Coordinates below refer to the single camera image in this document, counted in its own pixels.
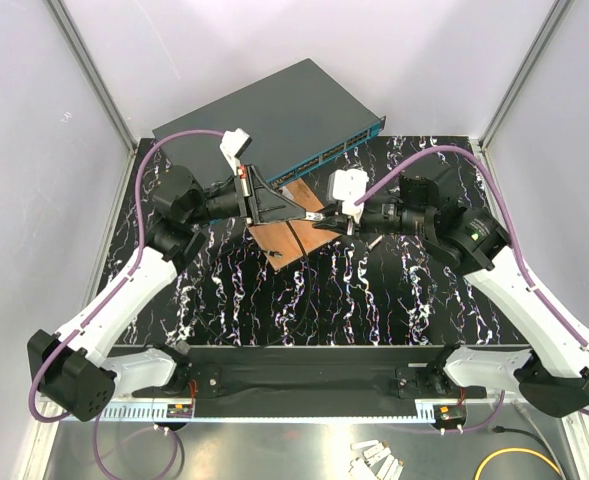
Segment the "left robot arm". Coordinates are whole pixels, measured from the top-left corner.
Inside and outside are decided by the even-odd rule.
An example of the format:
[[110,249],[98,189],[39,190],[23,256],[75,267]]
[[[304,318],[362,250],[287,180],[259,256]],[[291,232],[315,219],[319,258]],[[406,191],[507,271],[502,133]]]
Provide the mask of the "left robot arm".
[[48,420],[37,409],[38,394],[80,421],[142,389],[182,394],[190,382],[186,355],[167,346],[119,357],[110,352],[144,307],[195,259],[205,242],[201,227],[233,217],[252,226],[321,218],[273,190],[252,165],[240,166],[213,189],[203,189],[188,168],[174,166],[161,177],[151,203],[154,221],[123,270],[55,333],[39,330],[28,341],[28,405],[35,419]]

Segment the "wooden board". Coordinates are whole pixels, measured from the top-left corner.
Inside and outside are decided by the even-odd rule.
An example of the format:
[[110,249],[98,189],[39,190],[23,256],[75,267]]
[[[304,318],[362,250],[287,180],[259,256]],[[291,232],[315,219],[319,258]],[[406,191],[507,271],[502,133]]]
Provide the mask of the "wooden board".
[[[297,179],[283,189],[283,194],[291,198],[307,211],[316,212],[323,208],[322,202],[302,179]],[[339,235],[330,231],[315,229],[307,221],[290,221],[293,234],[285,222],[263,226],[250,227],[249,232],[258,246],[264,252],[272,251],[281,256],[268,255],[268,263],[275,271],[303,258],[301,249],[295,239],[298,237],[307,254],[336,240]]]

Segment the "pile of white modules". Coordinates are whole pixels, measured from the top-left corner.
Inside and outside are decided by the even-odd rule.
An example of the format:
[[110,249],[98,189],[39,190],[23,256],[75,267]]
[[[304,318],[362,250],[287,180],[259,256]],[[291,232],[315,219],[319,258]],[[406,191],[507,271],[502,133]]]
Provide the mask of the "pile of white modules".
[[350,445],[354,457],[349,462],[348,474],[356,480],[399,480],[405,462],[391,451],[387,441],[365,440]]

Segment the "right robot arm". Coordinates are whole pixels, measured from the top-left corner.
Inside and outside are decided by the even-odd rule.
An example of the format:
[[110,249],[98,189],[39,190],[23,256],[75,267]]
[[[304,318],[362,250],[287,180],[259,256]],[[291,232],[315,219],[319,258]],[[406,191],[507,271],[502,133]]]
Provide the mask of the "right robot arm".
[[515,257],[516,243],[487,211],[466,208],[446,175],[403,177],[396,196],[364,195],[368,176],[337,170],[328,181],[330,206],[316,228],[349,236],[415,236],[435,260],[481,291],[524,336],[523,350],[498,352],[451,345],[419,370],[420,395],[446,397],[483,387],[521,395],[556,418],[589,406],[589,332],[573,317],[564,322],[559,301]]

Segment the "dark teal network switch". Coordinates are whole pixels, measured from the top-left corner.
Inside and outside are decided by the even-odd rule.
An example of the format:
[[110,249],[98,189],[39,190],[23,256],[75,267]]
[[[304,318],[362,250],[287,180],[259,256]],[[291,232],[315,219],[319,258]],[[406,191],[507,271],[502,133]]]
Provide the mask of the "dark teal network switch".
[[242,129],[251,138],[242,162],[281,185],[376,137],[385,121],[304,59],[156,127],[153,136],[165,143],[167,160],[208,187],[231,174],[219,139],[208,133]]

